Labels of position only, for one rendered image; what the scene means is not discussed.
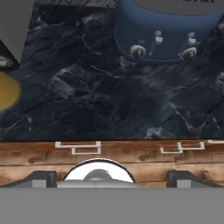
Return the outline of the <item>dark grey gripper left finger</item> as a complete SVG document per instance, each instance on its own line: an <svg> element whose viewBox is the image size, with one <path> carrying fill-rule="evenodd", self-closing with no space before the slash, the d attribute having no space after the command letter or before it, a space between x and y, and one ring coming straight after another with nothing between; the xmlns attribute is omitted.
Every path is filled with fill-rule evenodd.
<svg viewBox="0 0 224 224"><path fill-rule="evenodd" d="M56 171L34 171L27 177L3 185L3 188L56 188Z"/></svg>

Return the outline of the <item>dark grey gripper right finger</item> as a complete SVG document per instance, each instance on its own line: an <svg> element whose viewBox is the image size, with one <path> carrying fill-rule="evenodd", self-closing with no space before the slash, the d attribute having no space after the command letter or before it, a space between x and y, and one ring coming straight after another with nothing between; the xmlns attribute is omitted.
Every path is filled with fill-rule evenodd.
<svg viewBox="0 0 224 224"><path fill-rule="evenodd" d="M170 188L218 187L221 185L199 180L189 171L168 171L166 186Z"/></svg>

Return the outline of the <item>blue toaster with white knobs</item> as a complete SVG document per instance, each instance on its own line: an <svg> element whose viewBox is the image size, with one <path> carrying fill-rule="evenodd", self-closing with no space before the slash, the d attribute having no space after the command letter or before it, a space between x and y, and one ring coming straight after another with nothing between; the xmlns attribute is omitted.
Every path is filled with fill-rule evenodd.
<svg viewBox="0 0 224 224"><path fill-rule="evenodd" d="M118 0L115 42L145 64L194 58L224 15L224 0Z"/></svg>

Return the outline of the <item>white round disc black rim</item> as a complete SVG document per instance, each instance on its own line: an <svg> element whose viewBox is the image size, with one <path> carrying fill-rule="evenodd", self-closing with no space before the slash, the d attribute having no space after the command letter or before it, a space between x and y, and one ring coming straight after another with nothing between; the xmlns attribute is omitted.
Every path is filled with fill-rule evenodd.
<svg viewBox="0 0 224 224"><path fill-rule="evenodd" d="M107 158L91 158L78 163L64 180L119 180L134 184L133 175L122 164Z"/></svg>

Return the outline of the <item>yellow round object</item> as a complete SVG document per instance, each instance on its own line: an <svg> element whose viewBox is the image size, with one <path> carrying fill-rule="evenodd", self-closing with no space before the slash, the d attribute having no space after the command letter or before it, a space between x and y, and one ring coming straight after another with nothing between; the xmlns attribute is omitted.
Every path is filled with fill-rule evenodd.
<svg viewBox="0 0 224 224"><path fill-rule="evenodd" d="M0 111L10 109L19 99L20 86L9 75L0 72Z"/></svg>

